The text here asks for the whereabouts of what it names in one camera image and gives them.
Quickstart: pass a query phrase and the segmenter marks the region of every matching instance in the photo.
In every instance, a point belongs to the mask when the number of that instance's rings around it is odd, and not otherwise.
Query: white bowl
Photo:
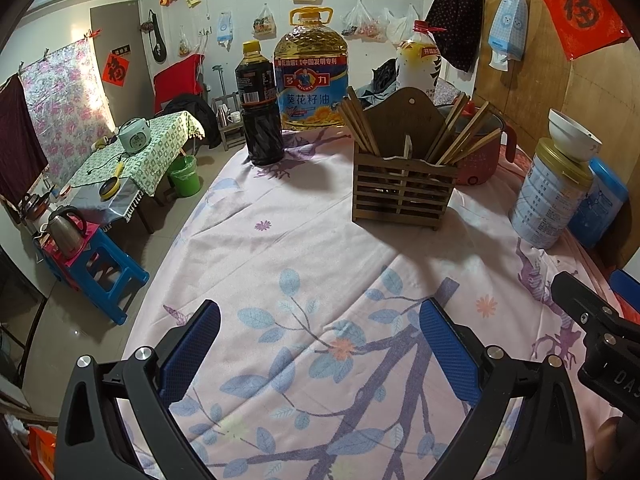
[[[591,160],[602,146],[584,126],[553,108],[549,110],[549,133],[556,148],[575,162]]]

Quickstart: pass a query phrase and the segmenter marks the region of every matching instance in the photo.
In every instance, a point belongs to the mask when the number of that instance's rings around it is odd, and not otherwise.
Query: black polka dot garment
[[[468,72],[476,60],[482,36],[484,0],[434,0],[426,18],[430,27],[446,28],[433,37],[442,57]]]

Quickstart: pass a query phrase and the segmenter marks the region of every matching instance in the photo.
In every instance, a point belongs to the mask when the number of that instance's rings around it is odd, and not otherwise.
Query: tile floor
[[[109,236],[133,259],[142,264],[150,274],[147,284],[134,295],[124,297],[122,304],[129,302],[126,322],[118,326],[95,308],[84,295],[57,283],[38,325],[27,362],[22,390],[33,411],[41,415],[58,416],[65,394],[66,384],[77,358],[84,354],[94,356],[98,362],[119,360],[136,319],[146,290],[153,281],[165,254],[180,231],[191,211],[209,188],[220,170],[241,146],[225,152],[222,146],[209,150],[199,149],[198,174],[203,183],[200,192],[188,198],[177,198],[164,207],[158,206],[150,197],[143,198],[139,205],[146,220],[154,229],[149,235],[140,218],[134,214],[127,224],[117,222]],[[168,189],[166,179],[159,186],[160,196]],[[8,286],[1,299],[2,322],[6,322],[18,338],[25,340],[35,313],[35,304],[24,304],[17,298],[16,290]],[[17,346],[12,356],[19,359]]]

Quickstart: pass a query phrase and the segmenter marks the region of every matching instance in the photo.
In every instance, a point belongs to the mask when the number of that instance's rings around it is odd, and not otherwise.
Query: red fu character poster
[[[630,37],[608,0],[544,0],[569,61]]]
[[[128,67],[129,61],[115,54],[109,54],[107,65],[102,72],[102,80],[117,86],[123,86]]]

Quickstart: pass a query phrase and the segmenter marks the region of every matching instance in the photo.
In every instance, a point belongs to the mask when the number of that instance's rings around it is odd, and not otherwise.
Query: floral curtain
[[[20,76],[49,171],[62,186],[115,129],[90,40],[80,40],[29,65]]]

